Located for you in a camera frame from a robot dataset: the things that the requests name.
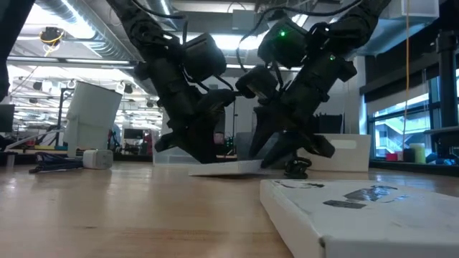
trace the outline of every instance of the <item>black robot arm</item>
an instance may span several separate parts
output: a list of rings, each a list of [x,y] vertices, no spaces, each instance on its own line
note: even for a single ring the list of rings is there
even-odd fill
[[[346,82],[356,75],[353,63],[345,57],[369,41],[379,15],[389,3],[362,0],[337,22],[317,23],[310,31],[284,18],[266,34],[258,56],[266,64],[301,70],[290,84],[278,90],[266,65],[257,66],[236,83],[244,96],[257,95],[260,99],[260,106],[255,108],[257,128],[250,155],[255,156],[274,133],[279,133],[262,167],[299,148],[328,158],[334,154],[334,147],[323,136],[313,134],[309,118],[322,102],[328,101],[328,91],[337,79]]]
[[[162,135],[155,149],[160,152],[179,147],[201,163],[216,162],[214,127],[224,107],[235,100],[236,92],[211,90],[202,94],[189,84],[226,70],[224,55],[213,38],[203,34],[182,45],[134,1],[107,2],[145,61],[139,63],[136,74],[152,81],[158,103],[170,119],[167,125],[172,132]]]

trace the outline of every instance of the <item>white box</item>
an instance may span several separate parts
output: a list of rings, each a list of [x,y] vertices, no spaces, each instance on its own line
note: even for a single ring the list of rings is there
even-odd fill
[[[298,157],[309,158],[312,162],[308,170],[368,172],[372,144],[370,135],[323,134],[323,136],[335,147],[335,153],[331,158],[326,158],[313,155],[303,148],[299,149]]]
[[[260,170],[261,161],[233,161],[190,166],[189,176],[250,175]]]
[[[260,200],[297,258],[459,257],[455,197],[372,181],[263,180]]]

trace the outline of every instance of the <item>wooden table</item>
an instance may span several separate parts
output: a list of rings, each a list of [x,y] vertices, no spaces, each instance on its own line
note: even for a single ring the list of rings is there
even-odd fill
[[[37,175],[29,168],[0,168],[2,258],[291,257],[259,202],[263,177],[193,178],[149,163]],[[378,170],[310,177],[459,196],[459,178]]]

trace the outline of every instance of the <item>orange cord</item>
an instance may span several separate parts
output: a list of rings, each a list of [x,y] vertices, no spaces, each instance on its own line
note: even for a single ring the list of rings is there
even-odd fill
[[[410,0],[407,0],[407,96],[404,102],[404,119],[403,119],[403,141],[402,151],[404,151],[405,131],[407,129],[408,99],[410,98]]]

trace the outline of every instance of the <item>ceiling pipe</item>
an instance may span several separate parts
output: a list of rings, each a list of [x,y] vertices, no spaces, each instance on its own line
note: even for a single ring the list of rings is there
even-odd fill
[[[135,57],[126,49],[120,40],[107,27],[102,19],[84,2],[78,0],[36,0],[45,11],[58,16],[69,25],[90,27],[95,36],[85,42],[88,48],[103,59],[134,60]]]

